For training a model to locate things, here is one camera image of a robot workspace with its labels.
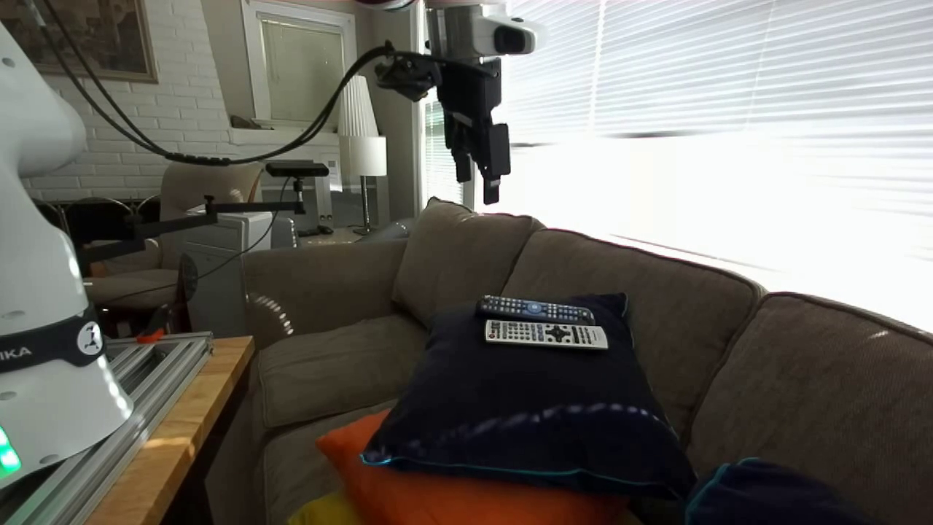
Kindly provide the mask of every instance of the navy blue pillow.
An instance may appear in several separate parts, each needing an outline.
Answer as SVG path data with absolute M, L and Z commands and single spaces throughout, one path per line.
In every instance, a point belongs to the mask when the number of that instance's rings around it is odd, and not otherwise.
M 484 318 L 441 318 L 374 468 L 686 500 L 694 472 L 632 353 L 623 294 L 588 307 L 610 351 L 487 345 Z
M 866 525 L 830 487 L 756 459 L 713 471 L 691 497 L 686 522 Z

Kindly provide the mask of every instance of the green light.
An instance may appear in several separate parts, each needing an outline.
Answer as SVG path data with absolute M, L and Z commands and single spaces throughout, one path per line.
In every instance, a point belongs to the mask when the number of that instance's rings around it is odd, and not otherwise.
M 19 471 L 24 471 L 24 460 L 12 449 L 5 433 L 0 428 L 0 479 L 18 475 Z

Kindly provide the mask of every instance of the white blinds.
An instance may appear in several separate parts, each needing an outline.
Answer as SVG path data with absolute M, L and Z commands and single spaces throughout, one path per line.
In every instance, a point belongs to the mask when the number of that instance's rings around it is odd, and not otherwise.
M 544 27 L 511 62 L 512 143 L 547 145 L 512 150 L 500 208 L 933 328 L 929 0 L 511 16 Z

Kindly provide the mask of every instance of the gray couch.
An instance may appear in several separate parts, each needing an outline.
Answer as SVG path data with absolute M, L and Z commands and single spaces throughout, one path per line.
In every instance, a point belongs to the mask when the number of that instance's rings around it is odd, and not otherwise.
M 285 522 L 336 491 L 314 439 L 390 407 L 432 318 L 481 291 L 623 291 L 636 353 L 697 475 L 758 455 L 878 522 L 933 517 L 933 338 L 879 315 L 444 202 L 409 243 L 254 253 L 244 291 L 260 353 L 228 439 L 238 447 L 222 455 L 248 487 L 216 494 L 219 522 Z

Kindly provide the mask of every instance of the picture frame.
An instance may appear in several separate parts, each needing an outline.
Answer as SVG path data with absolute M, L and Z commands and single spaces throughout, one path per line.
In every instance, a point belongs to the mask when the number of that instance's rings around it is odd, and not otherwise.
M 51 5 L 99 78 L 158 81 L 142 0 L 66 0 Z M 41 73 L 63 77 L 25 5 L 18 0 L 0 0 L 0 20 Z M 47 16 L 47 24 L 66 67 L 75 77 L 88 77 L 56 27 L 56 19 Z

